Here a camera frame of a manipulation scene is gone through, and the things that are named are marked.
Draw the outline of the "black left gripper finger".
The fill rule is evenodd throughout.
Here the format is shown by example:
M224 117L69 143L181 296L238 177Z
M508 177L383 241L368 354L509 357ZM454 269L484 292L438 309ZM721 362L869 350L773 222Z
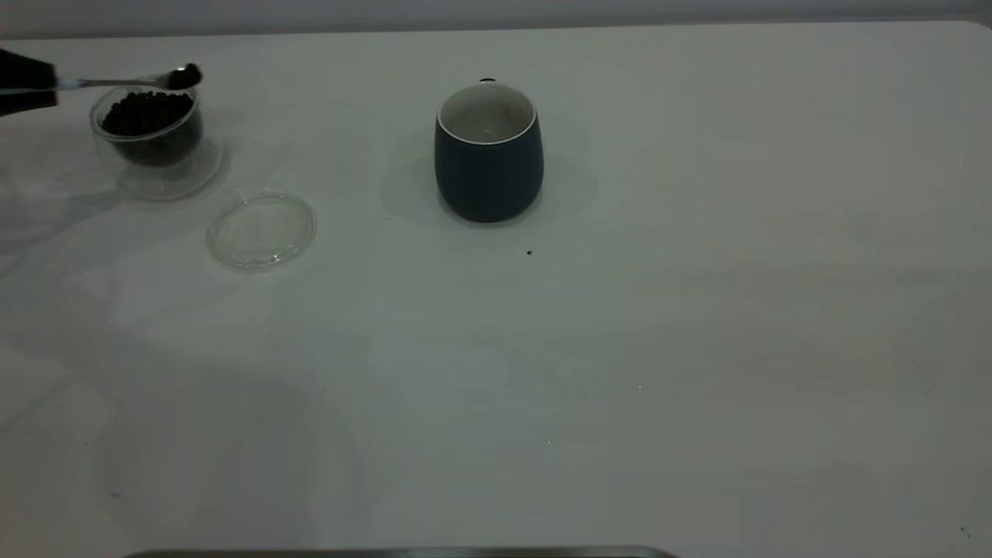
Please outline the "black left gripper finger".
M55 89L59 85L54 65L1 50L2 89Z
M25 111L47 109L47 107L57 105L59 105L59 98L54 91L2 92L0 95L0 116L5 117Z

